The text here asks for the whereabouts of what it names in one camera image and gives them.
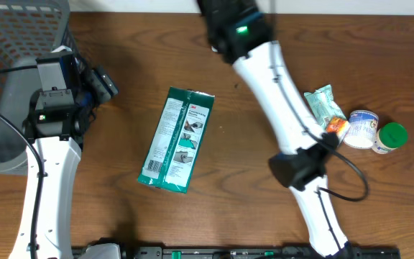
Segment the green white pouch packet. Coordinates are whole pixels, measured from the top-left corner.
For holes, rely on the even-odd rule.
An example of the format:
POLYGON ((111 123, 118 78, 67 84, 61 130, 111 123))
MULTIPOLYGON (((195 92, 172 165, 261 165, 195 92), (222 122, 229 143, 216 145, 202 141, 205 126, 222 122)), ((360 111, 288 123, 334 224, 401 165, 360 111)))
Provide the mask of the green white pouch packet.
POLYGON ((186 193, 215 96, 171 87, 138 182, 186 193))

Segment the mint green wipes pack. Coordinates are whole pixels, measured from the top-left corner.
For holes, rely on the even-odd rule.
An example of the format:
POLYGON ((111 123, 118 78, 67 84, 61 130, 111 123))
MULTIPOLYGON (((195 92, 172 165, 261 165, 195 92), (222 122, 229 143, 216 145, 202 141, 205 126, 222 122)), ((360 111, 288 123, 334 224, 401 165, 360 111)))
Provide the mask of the mint green wipes pack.
POLYGON ((334 117, 346 120, 341 108, 334 101, 334 95, 330 84, 315 90, 313 93, 305 92, 303 95, 306 98, 317 123, 321 125, 322 128, 327 128, 329 122, 334 117))

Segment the orange snack box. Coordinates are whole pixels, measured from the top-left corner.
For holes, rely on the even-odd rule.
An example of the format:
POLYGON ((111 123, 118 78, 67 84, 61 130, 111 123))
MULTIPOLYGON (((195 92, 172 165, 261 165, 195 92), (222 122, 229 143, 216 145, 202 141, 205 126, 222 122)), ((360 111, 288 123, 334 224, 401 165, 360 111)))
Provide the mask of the orange snack box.
POLYGON ((342 142, 350 127, 351 124, 347 120, 341 117, 333 117, 328 123, 326 131, 327 133, 335 133, 339 142, 342 142))

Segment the white blue label container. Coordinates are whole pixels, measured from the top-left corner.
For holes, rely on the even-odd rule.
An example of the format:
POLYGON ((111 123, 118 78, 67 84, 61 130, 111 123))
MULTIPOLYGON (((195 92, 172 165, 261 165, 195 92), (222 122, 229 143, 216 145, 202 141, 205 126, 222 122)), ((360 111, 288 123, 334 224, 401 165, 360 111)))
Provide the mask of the white blue label container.
POLYGON ((344 143, 356 149, 370 149, 373 146, 379 122, 378 116, 367 110, 355 110, 350 114, 350 128, 344 143))

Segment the green lid glass jar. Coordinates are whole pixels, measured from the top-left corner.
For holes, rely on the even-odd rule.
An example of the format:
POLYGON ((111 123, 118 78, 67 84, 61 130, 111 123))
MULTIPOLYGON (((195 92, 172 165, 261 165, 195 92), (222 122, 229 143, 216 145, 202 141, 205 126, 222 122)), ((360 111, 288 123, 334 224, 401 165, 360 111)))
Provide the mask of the green lid glass jar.
POLYGON ((407 130, 401 124, 391 122, 377 131, 371 149, 378 154, 388 154, 402 147, 407 141, 407 130))

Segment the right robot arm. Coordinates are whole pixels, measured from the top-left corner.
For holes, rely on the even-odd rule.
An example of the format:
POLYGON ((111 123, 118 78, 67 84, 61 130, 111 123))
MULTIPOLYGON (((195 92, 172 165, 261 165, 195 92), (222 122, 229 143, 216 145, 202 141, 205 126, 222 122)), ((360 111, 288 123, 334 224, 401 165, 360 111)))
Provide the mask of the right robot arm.
POLYGON ((280 149, 269 167, 295 197, 311 247, 324 258, 346 256, 348 239, 326 193, 325 163, 338 137, 326 133, 309 112, 260 11, 215 8, 202 15, 212 48, 248 85, 269 120, 280 149))

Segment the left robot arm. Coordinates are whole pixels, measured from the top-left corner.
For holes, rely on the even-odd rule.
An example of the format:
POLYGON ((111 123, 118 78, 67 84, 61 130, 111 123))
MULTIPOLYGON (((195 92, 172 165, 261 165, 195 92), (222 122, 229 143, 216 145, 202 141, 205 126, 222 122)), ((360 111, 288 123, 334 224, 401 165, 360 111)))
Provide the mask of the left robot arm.
POLYGON ((75 78, 41 74, 23 122, 28 172, 22 219, 10 258, 73 258, 70 217, 83 138, 96 109, 119 90, 101 67, 75 78))

